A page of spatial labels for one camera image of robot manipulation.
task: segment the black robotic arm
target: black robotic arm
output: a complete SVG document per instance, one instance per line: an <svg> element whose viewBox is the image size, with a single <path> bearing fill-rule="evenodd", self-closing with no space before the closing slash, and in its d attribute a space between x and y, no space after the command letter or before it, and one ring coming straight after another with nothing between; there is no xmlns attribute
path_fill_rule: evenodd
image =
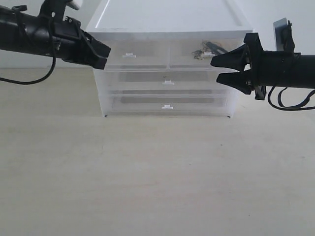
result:
<svg viewBox="0 0 315 236"><path fill-rule="evenodd" d="M27 6L9 9L0 6L0 49L53 58L52 73L56 58L70 63L104 69L110 48L84 32L81 23L64 17L65 8L72 0L45 0L38 16L23 13ZM0 78L16 84L34 84Z"/></svg>
<svg viewBox="0 0 315 236"><path fill-rule="evenodd" d="M296 106L286 107L281 101L281 95L287 88L315 89L315 55L294 52L292 24L286 19L275 22L275 37L277 43L275 52L263 50L258 33L248 33L243 46L214 57L211 61L212 66L238 71L220 74L217 82L248 95L254 91L256 100L265 100L267 86L272 86L268 101L274 108L282 111L315 109L305 107L310 97L315 94L315 90ZM271 94L275 87L285 87L278 95L279 106L271 102Z"/></svg>

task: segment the drawer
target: drawer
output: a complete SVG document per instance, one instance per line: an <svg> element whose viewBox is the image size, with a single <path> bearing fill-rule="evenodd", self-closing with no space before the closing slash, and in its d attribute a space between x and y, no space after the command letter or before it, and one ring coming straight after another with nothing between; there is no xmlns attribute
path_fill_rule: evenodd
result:
<svg viewBox="0 0 315 236"><path fill-rule="evenodd" d="M243 45L242 39L181 40L171 42L170 69L211 69L212 57Z"/></svg>
<svg viewBox="0 0 315 236"><path fill-rule="evenodd" d="M153 70L167 67L168 43L154 41L104 43L112 49L105 70Z"/></svg>
<svg viewBox="0 0 315 236"><path fill-rule="evenodd" d="M231 89L190 89L190 90L123 90L109 91L111 97L129 98L217 98L227 97Z"/></svg>
<svg viewBox="0 0 315 236"><path fill-rule="evenodd" d="M213 71L178 72L103 72L96 71L98 88L108 90L176 90L227 89L218 84L219 75Z"/></svg>
<svg viewBox="0 0 315 236"><path fill-rule="evenodd" d="M108 115L227 116L235 111L238 93L229 94L120 94L99 95L102 113Z"/></svg>
<svg viewBox="0 0 315 236"><path fill-rule="evenodd" d="M151 98L116 97L113 99L112 112L210 112L224 108L227 99L222 98Z"/></svg>

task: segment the clear plastic drawer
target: clear plastic drawer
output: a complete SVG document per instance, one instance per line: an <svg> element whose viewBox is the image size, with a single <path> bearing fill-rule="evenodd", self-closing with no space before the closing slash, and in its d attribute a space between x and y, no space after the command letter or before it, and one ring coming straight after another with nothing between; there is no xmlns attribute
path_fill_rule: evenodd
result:
<svg viewBox="0 0 315 236"><path fill-rule="evenodd" d="M242 44L242 39L174 41L171 42L169 68L211 69L210 62L214 56L230 52Z"/></svg>
<svg viewBox="0 0 315 236"><path fill-rule="evenodd" d="M154 41L109 41L112 50L107 70L152 70L166 69L168 43Z"/></svg>

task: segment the white wall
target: white wall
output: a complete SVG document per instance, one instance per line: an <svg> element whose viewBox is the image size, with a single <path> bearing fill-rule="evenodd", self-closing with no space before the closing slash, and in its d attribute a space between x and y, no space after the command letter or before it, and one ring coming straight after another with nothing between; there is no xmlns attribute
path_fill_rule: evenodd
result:
<svg viewBox="0 0 315 236"><path fill-rule="evenodd" d="M287 17L293 23L296 52L315 54L314 0L235 0L258 32L265 50L274 50L273 22Z"/></svg>
<svg viewBox="0 0 315 236"><path fill-rule="evenodd" d="M16 5L27 5L28 14L38 15L41 4L44 0L0 0L0 5L13 7ZM99 5L100 0L85 0L80 11L72 10L67 7L66 15L74 17L82 22L82 28L85 29L88 25L95 9ZM0 68L15 68L15 67L47 67L52 63L52 59L26 55L21 53L0 51ZM58 60L59 67L77 67L70 63L65 63Z"/></svg>

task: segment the white lid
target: white lid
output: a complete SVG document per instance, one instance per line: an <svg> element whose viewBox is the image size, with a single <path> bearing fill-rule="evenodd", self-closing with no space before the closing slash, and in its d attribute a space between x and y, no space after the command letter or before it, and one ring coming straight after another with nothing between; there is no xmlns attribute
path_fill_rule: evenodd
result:
<svg viewBox="0 0 315 236"><path fill-rule="evenodd" d="M99 40L244 38L233 0L102 0L87 31Z"/></svg>

